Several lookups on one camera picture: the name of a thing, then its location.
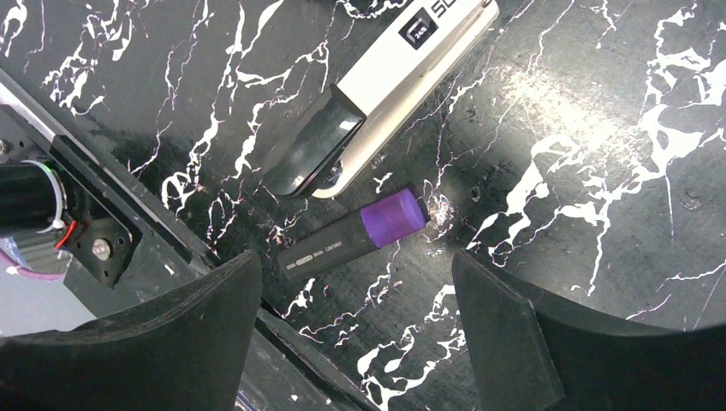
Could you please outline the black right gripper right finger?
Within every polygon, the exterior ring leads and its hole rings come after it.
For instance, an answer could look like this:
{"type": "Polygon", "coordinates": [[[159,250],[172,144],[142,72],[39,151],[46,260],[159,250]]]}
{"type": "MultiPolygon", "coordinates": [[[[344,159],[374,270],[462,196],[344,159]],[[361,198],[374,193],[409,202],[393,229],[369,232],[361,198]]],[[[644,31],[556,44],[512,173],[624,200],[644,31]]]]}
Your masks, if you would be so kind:
{"type": "Polygon", "coordinates": [[[451,263],[486,410],[722,410],[725,328],[674,331],[591,309],[468,253],[451,263]]]}

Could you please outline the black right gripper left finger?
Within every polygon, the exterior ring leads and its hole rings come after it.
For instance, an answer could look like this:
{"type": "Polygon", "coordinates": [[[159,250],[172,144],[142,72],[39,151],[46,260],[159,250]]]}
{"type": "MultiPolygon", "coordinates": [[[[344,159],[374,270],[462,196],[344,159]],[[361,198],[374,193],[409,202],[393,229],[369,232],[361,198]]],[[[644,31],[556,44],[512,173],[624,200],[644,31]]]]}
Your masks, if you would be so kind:
{"type": "Polygon", "coordinates": [[[231,410],[261,300],[259,256],[71,331],[1,341],[4,410],[231,410]]]}

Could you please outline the purple black marker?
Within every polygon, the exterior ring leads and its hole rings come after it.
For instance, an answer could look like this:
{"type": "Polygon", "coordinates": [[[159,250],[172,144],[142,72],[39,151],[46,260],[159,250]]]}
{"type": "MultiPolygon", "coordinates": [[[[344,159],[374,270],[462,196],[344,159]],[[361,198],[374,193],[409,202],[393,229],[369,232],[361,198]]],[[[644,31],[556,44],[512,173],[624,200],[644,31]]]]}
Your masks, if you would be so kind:
{"type": "Polygon", "coordinates": [[[428,214],[409,188],[341,217],[282,250],[277,258],[290,280],[307,279],[373,253],[428,223],[428,214]]]}

